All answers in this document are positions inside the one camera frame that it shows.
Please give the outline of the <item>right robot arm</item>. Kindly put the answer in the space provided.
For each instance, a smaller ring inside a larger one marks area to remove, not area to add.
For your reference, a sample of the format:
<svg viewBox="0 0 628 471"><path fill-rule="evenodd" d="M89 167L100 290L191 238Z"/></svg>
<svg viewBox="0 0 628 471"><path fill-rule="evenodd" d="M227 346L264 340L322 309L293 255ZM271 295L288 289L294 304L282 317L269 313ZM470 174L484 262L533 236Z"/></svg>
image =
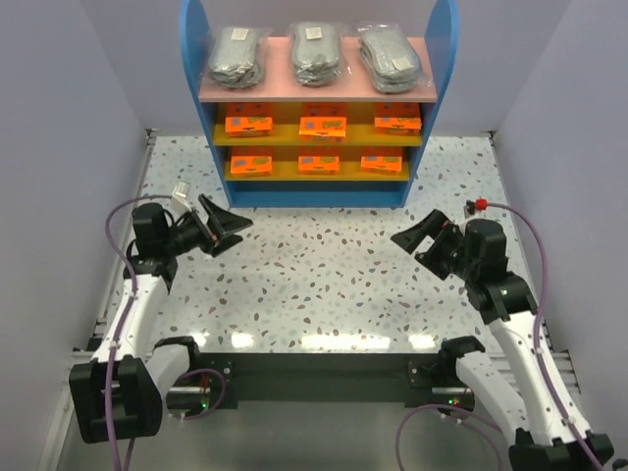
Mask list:
<svg viewBox="0 0 628 471"><path fill-rule="evenodd" d="M468 202L462 224L433 210L392 236L439 279L455 275L463 281L514 381L504 378L473 336L444 341L434 371L460 381L484 404L508 444L512 469L601 470L614 455L613 445L608 435L593 431L565 386L542 334L541 306L508 268L501 224L479 215L489 206Z"/></svg>

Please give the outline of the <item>silver scrubber pack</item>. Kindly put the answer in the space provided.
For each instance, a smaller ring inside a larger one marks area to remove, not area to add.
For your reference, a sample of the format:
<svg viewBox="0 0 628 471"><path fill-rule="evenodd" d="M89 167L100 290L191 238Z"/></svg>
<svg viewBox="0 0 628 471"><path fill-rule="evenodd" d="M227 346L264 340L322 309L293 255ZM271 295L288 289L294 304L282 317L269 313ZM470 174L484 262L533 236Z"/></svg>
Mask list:
<svg viewBox="0 0 628 471"><path fill-rule="evenodd" d="M225 26L207 35L203 77L228 89L261 84L266 76L269 28Z"/></svg>
<svg viewBox="0 0 628 471"><path fill-rule="evenodd" d="M289 27L290 63L297 83L323 87L343 79L350 68L342 40L348 26L342 23L295 22Z"/></svg>
<svg viewBox="0 0 628 471"><path fill-rule="evenodd" d="M361 62L376 91L401 94L434 84L399 25L361 23L356 32Z"/></svg>

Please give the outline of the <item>orange sponge pack hidden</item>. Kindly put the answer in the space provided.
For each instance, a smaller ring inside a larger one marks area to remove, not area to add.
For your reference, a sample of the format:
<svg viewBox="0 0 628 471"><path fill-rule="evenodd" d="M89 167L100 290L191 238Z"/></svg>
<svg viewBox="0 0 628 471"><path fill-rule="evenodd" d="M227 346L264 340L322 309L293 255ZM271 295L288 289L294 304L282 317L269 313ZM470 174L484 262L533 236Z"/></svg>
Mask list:
<svg viewBox="0 0 628 471"><path fill-rule="evenodd" d="M273 148L271 146L233 147L230 172L235 178L270 176L273 173Z"/></svg>

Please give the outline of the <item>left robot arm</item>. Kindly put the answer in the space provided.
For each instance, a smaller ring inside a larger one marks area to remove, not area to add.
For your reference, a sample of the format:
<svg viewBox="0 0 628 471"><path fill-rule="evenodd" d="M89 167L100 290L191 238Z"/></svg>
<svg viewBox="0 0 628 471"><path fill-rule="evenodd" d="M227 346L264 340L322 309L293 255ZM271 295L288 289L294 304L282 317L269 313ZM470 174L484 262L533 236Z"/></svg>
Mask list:
<svg viewBox="0 0 628 471"><path fill-rule="evenodd" d="M178 259L195 249L217 257L242 242L241 232L253 224L205 195L194 205L180 191L171 200L177 216L147 197L135 200L134 239L118 252L125 265L121 305L91 358L71 370L78 427L88 444L157 434L168 390L200 361L191 336L149 342Z"/></svg>

